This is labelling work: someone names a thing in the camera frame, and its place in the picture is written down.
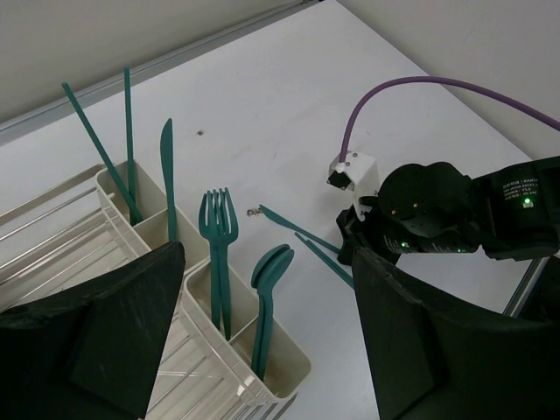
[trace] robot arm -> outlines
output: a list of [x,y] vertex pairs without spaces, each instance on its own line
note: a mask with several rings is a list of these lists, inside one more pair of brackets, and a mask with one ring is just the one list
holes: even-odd
[[358,201],[369,208],[363,220],[352,208],[337,219],[345,264],[356,247],[393,263],[401,254],[468,253],[479,246],[490,258],[516,261],[560,249],[560,157],[476,179],[445,162],[406,164],[387,177],[377,197]]

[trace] teal chopstick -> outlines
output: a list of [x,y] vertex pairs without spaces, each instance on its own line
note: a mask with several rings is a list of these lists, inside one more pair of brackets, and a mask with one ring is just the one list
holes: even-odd
[[[130,69],[124,68],[124,113],[126,115],[126,156],[127,173],[129,177],[129,194],[132,201],[137,202],[137,174],[134,165],[134,141],[132,139],[132,98],[130,94]],[[137,220],[130,209],[130,225],[137,224]]]
[[315,245],[313,242],[311,242],[308,239],[305,239],[301,234],[299,234],[297,232],[294,235],[301,242],[303,242],[304,245],[307,248],[309,248],[309,250],[319,258],[319,260],[321,260],[323,263],[325,263],[332,271],[334,271],[334,273],[337,276],[339,276],[342,280],[344,280],[346,284],[348,284],[352,289],[354,288],[354,280],[352,279],[352,276],[350,276],[348,273],[346,273],[342,269],[342,267],[340,267],[334,260],[329,258],[329,256],[327,254],[325,254],[323,251],[321,251],[321,249],[317,245]]
[[161,169],[164,173],[165,196],[167,198],[167,234],[170,241],[177,240],[177,209],[173,186],[173,120],[164,125],[159,143]]
[[107,154],[105,149],[103,149],[102,142],[99,140],[99,137],[95,134],[94,128],[89,123],[89,120],[86,117],[86,114],[84,114],[83,109],[81,108],[80,104],[78,103],[78,100],[74,96],[74,92],[72,92],[72,89],[70,88],[70,86],[67,83],[62,83],[62,88],[66,92],[66,96],[68,96],[68,99],[70,100],[70,103],[72,103],[73,109],[76,111],[76,114],[78,114],[78,117],[80,118],[81,123],[83,124],[84,128],[86,129],[87,133],[89,134],[89,137],[91,138],[91,141],[94,142],[94,146],[97,149],[97,151],[99,152],[99,155],[101,156],[101,159],[103,160],[103,163],[107,166],[109,175],[115,181],[115,184],[116,184],[116,187],[119,190],[119,193],[121,193],[122,197],[126,201],[126,204],[129,206],[130,214],[134,215],[137,222],[142,221],[143,217],[140,214],[140,211],[138,210],[138,207],[137,207],[136,203],[130,197],[129,190],[127,190],[126,185],[123,183],[123,180],[121,179],[121,176],[116,171],[115,166],[111,162],[111,159],[109,159],[109,155]]
[[259,205],[259,207],[262,210],[262,214],[264,214],[268,219],[274,221],[278,225],[284,226],[285,228],[288,228],[288,229],[294,230],[296,232],[299,232],[301,235],[307,236],[309,239],[313,239],[316,243],[324,246],[325,248],[334,252],[335,254],[338,254],[340,252],[339,248],[336,248],[334,245],[330,244],[329,242],[325,241],[324,239],[321,239],[318,236],[315,236],[314,234],[307,232],[306,230],[304,230],[301,227],[295,225],[291,221],[285,219],[280,214],[273,212],[272,210],[270,210],[266,206],[261,204],[261,205]]

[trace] dish rack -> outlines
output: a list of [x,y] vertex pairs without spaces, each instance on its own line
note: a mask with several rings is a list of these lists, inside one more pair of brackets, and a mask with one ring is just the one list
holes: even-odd
[[[119,268],[167,242],[163,191],[137,164],[136,203],[144,220],[131,227],[104,168],[93,166],[0,215],[0,312]],[[126,164],[116,169],[127,179]],[[207,243],[179,209],[177,216],[185,282],[146,418],[278,419],[311,363],[275,321],[264,382],[253,374],[258,298],[230,268],[232,339],[225,341],[209,318]]]

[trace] white connector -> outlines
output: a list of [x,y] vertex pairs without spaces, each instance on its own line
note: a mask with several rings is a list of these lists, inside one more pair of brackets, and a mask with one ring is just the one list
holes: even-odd
[[369,155],[349,151],[345,162],[339,162],[338,156],[331,162],[326,182],[341,190],[353,191],[353,208],[358,219],[364,221],[365,213],[371,208],[363,206],[360,198],[376,196],[381,186],[377,161]]

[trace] white wall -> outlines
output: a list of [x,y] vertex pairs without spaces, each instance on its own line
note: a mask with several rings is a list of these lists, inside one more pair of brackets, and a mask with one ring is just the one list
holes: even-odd
[[0,0],[0,122],[293,0]]
[[[558,0],[340,2],[428,73],[478,83],[560,119]],[[491,100],[454,93],[531,157],[560,154],[558,132]]]
[[[0,0],[0,122],[292,0]],[[340,0],[431,74],[560,118],[558,0]],[[560,136],[456,92],[534,158]]]

